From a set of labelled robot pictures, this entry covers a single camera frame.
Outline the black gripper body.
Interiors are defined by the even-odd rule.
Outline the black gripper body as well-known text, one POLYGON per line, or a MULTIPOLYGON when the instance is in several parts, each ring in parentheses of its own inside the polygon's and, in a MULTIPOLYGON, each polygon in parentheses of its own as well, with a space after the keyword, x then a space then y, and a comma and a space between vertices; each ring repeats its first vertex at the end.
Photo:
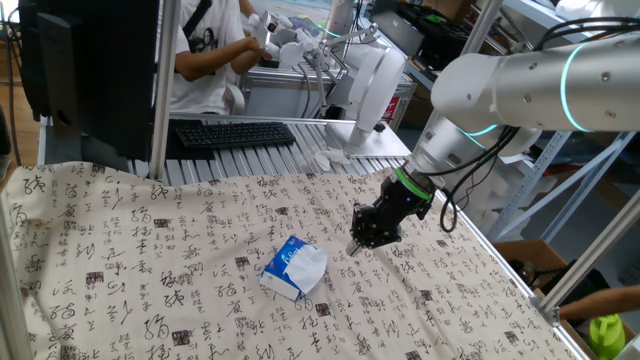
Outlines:
POLYGON ((397 227, 409 215, 423 219, 434 197, 434 183, 422 173, 393 172, 381 185, 374 201, 372 223, 382 234, 397 233, 397 227))

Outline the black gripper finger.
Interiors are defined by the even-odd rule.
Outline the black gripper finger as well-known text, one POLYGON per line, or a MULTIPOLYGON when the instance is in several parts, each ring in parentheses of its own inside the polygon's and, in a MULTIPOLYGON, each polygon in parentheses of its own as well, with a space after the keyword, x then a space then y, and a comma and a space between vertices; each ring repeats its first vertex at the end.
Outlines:
POLYGON ((402 240, 401 226, 365 222, 359 226, 359 242, 366 249, 375 249, 402 240))
POLYGON ((365 249, 374 249, 380 245, 375 215, 376 209, 371 205, 354 205, 350 229, 351 242, 347 245, 348 255, 357 255, 365 249))

